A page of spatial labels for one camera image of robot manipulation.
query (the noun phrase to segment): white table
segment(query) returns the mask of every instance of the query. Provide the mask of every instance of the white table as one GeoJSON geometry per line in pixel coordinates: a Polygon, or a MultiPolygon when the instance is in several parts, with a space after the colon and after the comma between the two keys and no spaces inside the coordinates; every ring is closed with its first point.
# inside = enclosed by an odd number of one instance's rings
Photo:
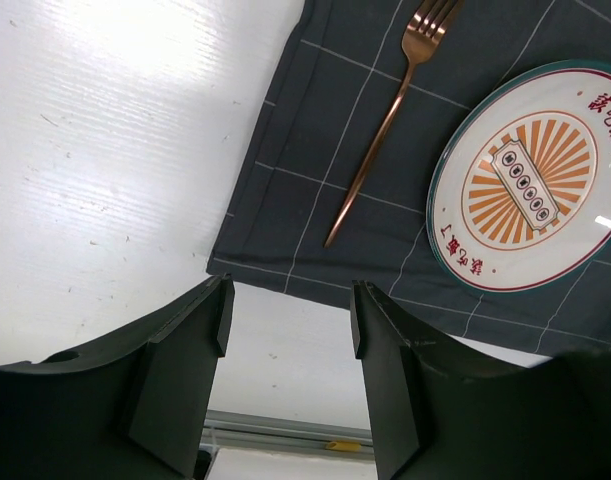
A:
{"type": "MultiPolygon", "coordinates": [[[[302,2],[0,0],[0,364],[206,277],[302,2]]],[[[210,408],[368,428],[348,313],[238,285],[210,408]]]]}

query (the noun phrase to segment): checkered placemat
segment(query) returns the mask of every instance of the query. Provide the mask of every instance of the checkered placemat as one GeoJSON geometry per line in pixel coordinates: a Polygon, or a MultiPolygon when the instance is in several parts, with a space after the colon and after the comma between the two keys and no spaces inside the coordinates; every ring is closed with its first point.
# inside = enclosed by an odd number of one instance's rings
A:
{"type": "Polygon", "coordinates": [[[323,242],[405,70],[420,0],[307,0],[285,48],[208,272],[348,308],[376,283],[418,318],[487,343],[552,355],[611,349],[611,245],[552,285],[494,295],[443,272],[425,204],[443,147],[495,87],[533,67],[611,63],[611,0],[466,0],[412,88],[348,219],[323,242]]]}

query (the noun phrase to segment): white plate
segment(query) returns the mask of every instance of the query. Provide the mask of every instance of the white plate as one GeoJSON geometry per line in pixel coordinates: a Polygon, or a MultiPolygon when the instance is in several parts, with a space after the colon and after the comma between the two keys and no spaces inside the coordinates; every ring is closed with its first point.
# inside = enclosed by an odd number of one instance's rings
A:
{"type": "Polygon", "coordinates": [[[611,66],[545,65],[486,98],[439,160],[427,218],[438,260],[479,290],[589,260],[611,238],[611,66]]]}

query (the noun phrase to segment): fork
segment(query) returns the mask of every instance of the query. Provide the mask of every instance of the fork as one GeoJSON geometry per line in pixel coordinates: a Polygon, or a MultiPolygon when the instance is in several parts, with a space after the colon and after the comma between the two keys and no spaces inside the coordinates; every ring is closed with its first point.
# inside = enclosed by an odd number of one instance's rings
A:
{"type": "Polygon", "coordinates": [[[327,240],[325,241],[325,248],[329,247],[334,241],[334,238],[336,238],[338,230],[347,216],[347,212],[349,212],[363,182],[365,182],[367,172],[372,166],[383,144],[385,135],[394,121],[394,117],[403,102],[403,98],[405,98],[414,70],[418,65],[432,58],[445,32],[454,21],[454,18],[456,18],[456,14],[462,6],[463,0],[425,0],[421,6],[418,7],[412,20],[407,25],[402,41],[403,52],[407,57],[407,72],[396,94],[394,103],[392,103],[385,120],[383,120],[381,127],[378,129],[378,133],[376,137],[374,137],[365,155],[365,159],[347,192],[343,206],[338,212],[334,226],[330,230],[327,240]]]}

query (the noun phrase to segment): orange sunburst pattern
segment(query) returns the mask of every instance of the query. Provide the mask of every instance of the orange sunburst pattern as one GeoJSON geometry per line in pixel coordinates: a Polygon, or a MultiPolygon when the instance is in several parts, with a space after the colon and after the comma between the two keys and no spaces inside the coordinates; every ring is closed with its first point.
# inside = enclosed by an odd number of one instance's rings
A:
{"type": "Polygon", "coordinates": [[[470,168],[462,198],[467,228],[479,242],[499,250],[526,248],[554,235],[589,194],[596,157],[593,137],[576,117],[563,112],[539,112],[516,120],[484,146],[470,168]],[[540,188],[548,191],[558,206],[556,218],[540,230],[530,227],[507,190],[510,187],[492,166],[494,154],[507,142],[516,140],[522,143],[540,174],[541,179],[533,181],[542,180],[545,185],[540,188]]]}

